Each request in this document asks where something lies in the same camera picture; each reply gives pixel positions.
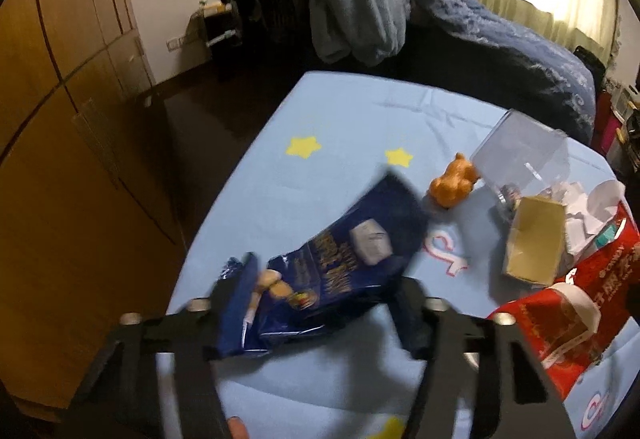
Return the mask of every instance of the light blue towel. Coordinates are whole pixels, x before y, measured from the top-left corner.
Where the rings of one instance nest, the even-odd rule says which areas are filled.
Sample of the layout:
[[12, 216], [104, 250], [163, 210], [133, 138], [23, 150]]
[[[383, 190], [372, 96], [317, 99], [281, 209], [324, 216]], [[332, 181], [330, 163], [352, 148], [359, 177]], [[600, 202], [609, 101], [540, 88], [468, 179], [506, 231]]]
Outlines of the light blue towel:
[[332, 64], [353, 53], [372, 67], [404, 45], [409, 0], [309, 0], [316, 53]]

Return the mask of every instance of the blue comforter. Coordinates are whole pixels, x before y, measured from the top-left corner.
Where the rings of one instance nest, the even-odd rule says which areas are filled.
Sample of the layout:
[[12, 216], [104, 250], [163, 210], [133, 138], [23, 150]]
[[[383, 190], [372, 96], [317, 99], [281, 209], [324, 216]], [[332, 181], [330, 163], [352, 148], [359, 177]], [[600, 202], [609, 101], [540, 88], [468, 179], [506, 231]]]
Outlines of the blue comforter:
[[[460, 54], [451, 57], [448, 48], [446, 58], [433, 56], [436, 67], [449, 69], [441, 73], [446, 78], [440, 76], [435, 83], [430, 75], [431, 83], [427, 84], [516, 108], [586, 145], [590, 143], [596, 109], [593, 77], [576, 56], [531, 29], [494, 14], [478, 0], [412, 3], [448, 35], [463, 40], [457, 46]], [[469, 45], [475, 49], [466, 50]], [[431, 57], [423, 56], [422, 60]], [[473, 90], [447, 86], [459, 83], [455, 74], [465, 68], [474, 74], [469, 80], [477, 83]]]
[[414, 0], [449, 35], [498, 51], [517, 83], [531, 80], [542, 104], [552, 104], [575, 123], [571, 136], [589, 144], [595, 116], [593, 77], [567, 49], [529, 28], [489, 11], [478, 0]]

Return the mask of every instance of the clear plastic box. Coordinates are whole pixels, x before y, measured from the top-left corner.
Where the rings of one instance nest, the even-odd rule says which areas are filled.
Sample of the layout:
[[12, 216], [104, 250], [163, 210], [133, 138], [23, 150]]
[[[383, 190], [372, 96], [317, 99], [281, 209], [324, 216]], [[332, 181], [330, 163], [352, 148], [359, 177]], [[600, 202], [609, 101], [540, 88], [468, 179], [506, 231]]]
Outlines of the clear plastic box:
[[498, 197], [506, 185], [533, 196], [569, 177], [566, 134], [517, 110], [502, 116], [471, 161]]

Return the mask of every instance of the wooden wardrobe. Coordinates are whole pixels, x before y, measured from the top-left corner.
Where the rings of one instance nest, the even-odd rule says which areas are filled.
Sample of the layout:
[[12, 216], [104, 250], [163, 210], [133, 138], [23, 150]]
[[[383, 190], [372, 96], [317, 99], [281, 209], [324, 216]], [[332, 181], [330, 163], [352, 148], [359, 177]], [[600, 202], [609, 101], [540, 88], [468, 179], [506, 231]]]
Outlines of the wooden wardrobe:
[[55, 420], [184, 246], [130, 1], [4, 0], [0, 38], [0, 379]]

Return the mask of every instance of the tan paper box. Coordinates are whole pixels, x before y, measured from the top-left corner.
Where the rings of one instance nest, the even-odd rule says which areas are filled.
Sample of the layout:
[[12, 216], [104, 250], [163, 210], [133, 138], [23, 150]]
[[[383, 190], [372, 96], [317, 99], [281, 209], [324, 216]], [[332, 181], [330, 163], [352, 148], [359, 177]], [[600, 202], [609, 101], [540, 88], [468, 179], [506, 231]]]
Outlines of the tan paper box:
[[523, 197], [509, 232], [504, 273], [551, 285], [563, 250], [564, 206], [545, 197]]

